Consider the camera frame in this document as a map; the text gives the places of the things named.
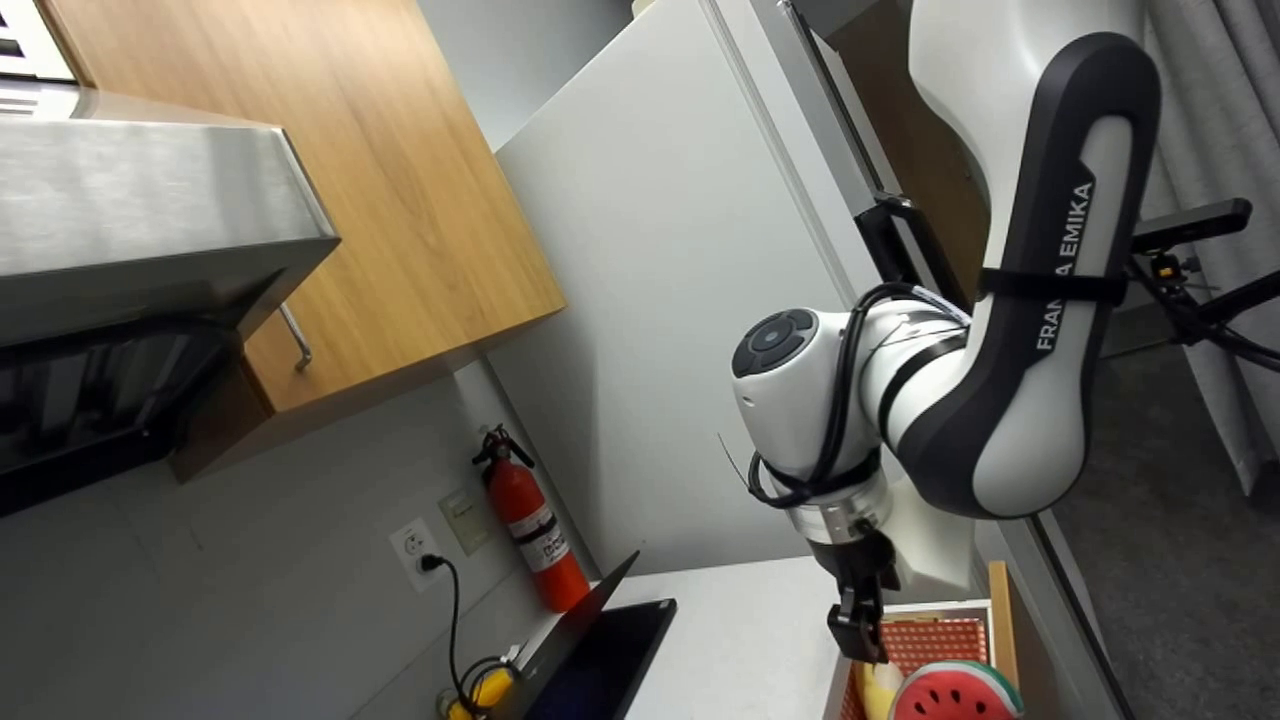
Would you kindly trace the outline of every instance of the stainless steel range hood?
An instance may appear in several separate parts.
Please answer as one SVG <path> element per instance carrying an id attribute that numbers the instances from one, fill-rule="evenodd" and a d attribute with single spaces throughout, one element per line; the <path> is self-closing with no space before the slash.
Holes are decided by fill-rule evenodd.
<path id="1" fill-rule="evenodd" d="M 248 332 L 332 244 L 280 128 L 0 84 L 0 348 L 256 296 Z"/>
<path id="2" fill-rule="evenodd" d="M 0 84 L 0 516 L 164 456 L 332 248 L 280 128 Z"/>

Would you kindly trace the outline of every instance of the gray wall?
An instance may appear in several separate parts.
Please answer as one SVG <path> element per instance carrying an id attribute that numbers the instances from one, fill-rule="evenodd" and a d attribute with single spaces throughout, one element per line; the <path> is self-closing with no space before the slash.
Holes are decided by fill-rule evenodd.
<path id="1" fill-rule="evenodd" d="M 436 512 L 492 420 L 468 368 L 196 484 L 152 464 L 4 520 L 0 716 L 348 716 L 416 656 L 444 668 L 448 580 L 416 592 L 388 544 L 412 516 L 468 604 L 516 580 L 496 620 L 524 632 L 512 548 L 460 556 Z"/>

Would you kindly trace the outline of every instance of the white countertop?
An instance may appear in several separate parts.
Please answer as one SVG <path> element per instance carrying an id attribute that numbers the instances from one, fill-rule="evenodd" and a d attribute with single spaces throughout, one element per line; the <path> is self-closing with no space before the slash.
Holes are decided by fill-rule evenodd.
<path id="1" fill-rule="evenodd" d="M 632 576 L 608 608 L 676 596 L 676 620 L 628 720 L 820 720 L 836 676 L 832 576 L 812 560 L 760 560 Z"/>

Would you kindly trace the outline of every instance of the fire extinguisher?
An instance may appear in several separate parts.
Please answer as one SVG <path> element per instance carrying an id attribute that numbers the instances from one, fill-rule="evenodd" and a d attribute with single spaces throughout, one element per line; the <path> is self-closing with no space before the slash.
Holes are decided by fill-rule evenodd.
<path id="1" fill-rule="evenodd" d="M 472 464 L 480 468 L 492 512 L 520 548 L 540 600 L 552 612 L 568 612 L 588 596 L 588 572 L 568 548 L 568 532 L 532 476 L 532 456 L 504 428 L 492 428 Z"/>

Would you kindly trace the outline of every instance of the cabinet door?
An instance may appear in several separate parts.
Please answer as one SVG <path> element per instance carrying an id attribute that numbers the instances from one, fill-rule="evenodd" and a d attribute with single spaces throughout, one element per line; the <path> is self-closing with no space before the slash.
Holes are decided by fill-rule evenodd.
<path id="1" fill-rule="evenodd" d="M 268 412 L 404 376 L 564 304 L 416 0 L 44 0 L 104 92 L 280 124 L 340 248 L 244 356 Z"/>

